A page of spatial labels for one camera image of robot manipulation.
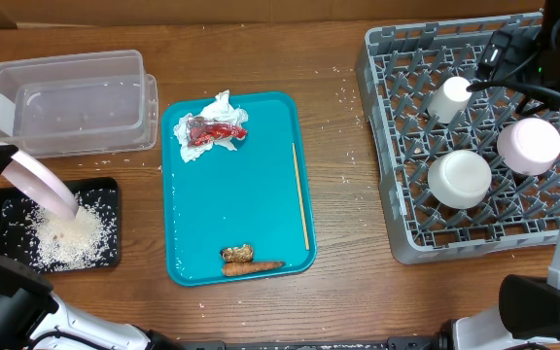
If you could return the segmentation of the large white plate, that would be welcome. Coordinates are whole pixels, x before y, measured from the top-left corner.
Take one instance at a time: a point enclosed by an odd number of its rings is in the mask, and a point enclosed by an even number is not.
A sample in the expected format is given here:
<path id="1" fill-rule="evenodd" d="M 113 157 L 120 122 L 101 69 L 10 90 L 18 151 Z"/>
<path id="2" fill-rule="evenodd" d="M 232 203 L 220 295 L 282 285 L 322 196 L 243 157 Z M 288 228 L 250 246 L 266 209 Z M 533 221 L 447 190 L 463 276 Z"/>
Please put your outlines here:
<path id="1" fill-rule="evenodd" d="M 59 219 L 76 218 L 79 204 L 69 188 L 43 163 L 23 150 L 18 149 L 12 156 L 12 162 L 0 177 Z"/>

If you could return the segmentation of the red snack wrapper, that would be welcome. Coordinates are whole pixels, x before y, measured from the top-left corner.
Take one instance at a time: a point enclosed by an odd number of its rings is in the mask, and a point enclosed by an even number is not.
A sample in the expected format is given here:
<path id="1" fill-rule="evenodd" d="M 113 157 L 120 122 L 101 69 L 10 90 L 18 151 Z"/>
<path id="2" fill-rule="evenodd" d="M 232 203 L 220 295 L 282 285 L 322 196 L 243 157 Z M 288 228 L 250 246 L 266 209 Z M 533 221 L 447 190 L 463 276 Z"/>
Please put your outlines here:
<path id="1" fill-rule="evenodd" d="M 187 121 L 188 141 L 190 147 L 199 147 L 229 137 L 242 140 L 248 131 L 227 122 L 213 122 L 203 117 L 193 117 Z"/>

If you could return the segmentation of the white tissue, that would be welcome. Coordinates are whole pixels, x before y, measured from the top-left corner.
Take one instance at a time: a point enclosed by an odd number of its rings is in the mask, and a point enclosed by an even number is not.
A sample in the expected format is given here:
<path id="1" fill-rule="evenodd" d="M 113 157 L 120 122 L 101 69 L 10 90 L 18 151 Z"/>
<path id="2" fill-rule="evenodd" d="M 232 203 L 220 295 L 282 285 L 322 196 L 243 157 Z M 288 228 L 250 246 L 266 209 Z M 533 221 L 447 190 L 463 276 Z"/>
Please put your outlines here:
<path id="1" fill-rule="evenodd" d="M 237 124 L 243 128 L 244 123 L 249 120 L 249 114 L 242 108 L 235 108 L 229 103 L 230 92 L 228 90 L 222 91 L 215 96 L 215 100 L 203 107 L 197 114 L 188 113 L 182 117 L 177 124 L 173 127 L 173 135 L 180 145 L 180 156 L 184 163 L 197 160 L 202 154 L 210 151 L 214 146 L 226 148 L 228 151 L 236 152 L 237 148 L 233 144 L 233 140 L 244 141 L 245 138 L 239 140 L 237 138 L 229 137 L 226 139 L 218 140 L 210 144 L 199 147 L 189 146 L 189 135 L 187 132 L 187 121 L 193 117 L 203 117 L 208 121 L 219 123 Z"/>

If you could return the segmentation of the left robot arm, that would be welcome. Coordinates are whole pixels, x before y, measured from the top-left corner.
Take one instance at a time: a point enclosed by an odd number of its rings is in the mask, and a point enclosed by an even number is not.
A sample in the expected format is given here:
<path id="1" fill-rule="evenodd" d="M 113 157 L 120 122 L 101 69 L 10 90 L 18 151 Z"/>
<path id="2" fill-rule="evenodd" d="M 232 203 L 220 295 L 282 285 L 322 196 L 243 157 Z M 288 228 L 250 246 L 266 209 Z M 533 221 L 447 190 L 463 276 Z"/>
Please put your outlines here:
<path id="1" fill-rule="evenodd" d="M 78 204 L 45 165 L 14 145 L 0 143 L 0 177 L 61 219 Z M 179 350 L 155 331 L 97 318 L 67 305 L 31 267 L 0 255 L 0 349 Z"/>

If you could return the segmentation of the white cup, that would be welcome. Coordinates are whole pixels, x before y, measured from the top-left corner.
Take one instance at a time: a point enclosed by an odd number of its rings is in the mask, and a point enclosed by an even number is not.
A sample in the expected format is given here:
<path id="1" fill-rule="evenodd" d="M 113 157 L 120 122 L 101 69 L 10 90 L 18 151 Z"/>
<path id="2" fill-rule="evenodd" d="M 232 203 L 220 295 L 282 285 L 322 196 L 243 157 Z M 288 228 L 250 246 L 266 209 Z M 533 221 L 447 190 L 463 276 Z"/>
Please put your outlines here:
<path id="1" fill-rule="evenodd" d="M 429 115 L 438 116 L 440 123 L 449 124 L 458 112 L 466 109 L 472 96 L 467 91 L 470 85 L 471 82 L 463 77 L 448 78 L 434 93 L 427 107 Z"/>

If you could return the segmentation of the small white bowl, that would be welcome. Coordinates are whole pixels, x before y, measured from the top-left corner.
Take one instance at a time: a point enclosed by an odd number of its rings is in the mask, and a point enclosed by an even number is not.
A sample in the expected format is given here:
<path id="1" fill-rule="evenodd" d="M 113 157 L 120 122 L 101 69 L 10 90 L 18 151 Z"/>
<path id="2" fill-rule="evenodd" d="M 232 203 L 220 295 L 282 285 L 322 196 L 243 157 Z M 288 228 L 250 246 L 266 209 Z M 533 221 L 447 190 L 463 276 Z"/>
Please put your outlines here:
<path id="1" fill-rule="evenodd" d="M 483 200 L 492 182 L 487 161 L 479 154 L 458 150 L 436 159 L 429 168 L 428 186 L 445 206 L 469 209 Z"/>

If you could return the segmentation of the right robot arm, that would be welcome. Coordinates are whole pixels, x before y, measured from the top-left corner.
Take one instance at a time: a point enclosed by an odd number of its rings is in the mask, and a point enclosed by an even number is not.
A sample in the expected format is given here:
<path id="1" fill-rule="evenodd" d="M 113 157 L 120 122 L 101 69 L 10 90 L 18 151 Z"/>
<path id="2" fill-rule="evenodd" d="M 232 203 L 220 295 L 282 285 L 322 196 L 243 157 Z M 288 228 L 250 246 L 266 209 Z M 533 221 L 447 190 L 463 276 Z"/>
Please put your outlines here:
<path id="1" fill-rule="evenodd" d="M 508 54 L 507 47 L 486 49 L 495 58 L 478 67 L 479 82 L 469 92 L 509 88 L 544 109 L 559 113 L 560 126 L 560 1 L 543 7 L 542 30 L 533 47 L 517 52 L 512 70 L 495 73 Z M 560 227 L 544 278 L 510 274 L 502 282 L 496 307 L 450 324 L 438 336 L 437 349 L 544 349 L 560 343 Z"/>

